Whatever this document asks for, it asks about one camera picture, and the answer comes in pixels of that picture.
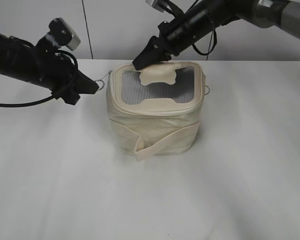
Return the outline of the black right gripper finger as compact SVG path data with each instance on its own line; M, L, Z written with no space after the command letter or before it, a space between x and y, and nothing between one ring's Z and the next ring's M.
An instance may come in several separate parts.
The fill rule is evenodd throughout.
M143 51L132 61L136 70L142 70L151 65L171 60L171 54L166 48L163 38L152 36Z

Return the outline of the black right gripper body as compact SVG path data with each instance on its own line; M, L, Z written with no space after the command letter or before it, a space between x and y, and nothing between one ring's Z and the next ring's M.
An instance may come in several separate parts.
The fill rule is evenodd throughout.
M196 46L197 41L210 33L210 14L206 7L190 7L186 12L179 7L162 9L174 16L172 21L158 26L156 42L165 55L177 57L189 47L201 56L210 55L210 50L202 52Z

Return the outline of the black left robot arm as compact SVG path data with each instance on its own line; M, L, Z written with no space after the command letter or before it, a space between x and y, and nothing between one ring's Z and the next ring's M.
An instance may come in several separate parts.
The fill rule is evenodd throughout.
M50 90L50 96L28 103L0 103L0 108L25 108L53 99L75 105L82 94L94 95L100 86L79 70L76 57L47 34L36 45L0 33L0 75Z

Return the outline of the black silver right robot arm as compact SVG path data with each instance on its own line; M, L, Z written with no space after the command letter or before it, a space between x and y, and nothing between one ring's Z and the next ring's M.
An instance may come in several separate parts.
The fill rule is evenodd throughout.
M174 18L158 25L159 35L132 62L136 70L170 61L189 47L208 56L218 43L216 29L238 20L261 29L276 26L300 40L300 2L293 0L196 0L187 11L170 0L147 4Z

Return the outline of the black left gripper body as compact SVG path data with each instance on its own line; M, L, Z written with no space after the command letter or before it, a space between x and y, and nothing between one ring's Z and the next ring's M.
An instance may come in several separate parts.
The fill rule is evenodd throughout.
M75 91L79 76L78 61L61 46L51 35L42 37L35 46L38 57L40 79L46 82L51 96L63 99L66 104L75 105L80 95Z

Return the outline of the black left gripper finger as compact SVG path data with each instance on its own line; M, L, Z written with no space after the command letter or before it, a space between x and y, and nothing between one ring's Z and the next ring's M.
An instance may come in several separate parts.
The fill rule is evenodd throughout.
M86 94L86 95L94 95L100 89L99 85L87 77L81 71L78 71L75 83L74 83L74 90L76 93Z

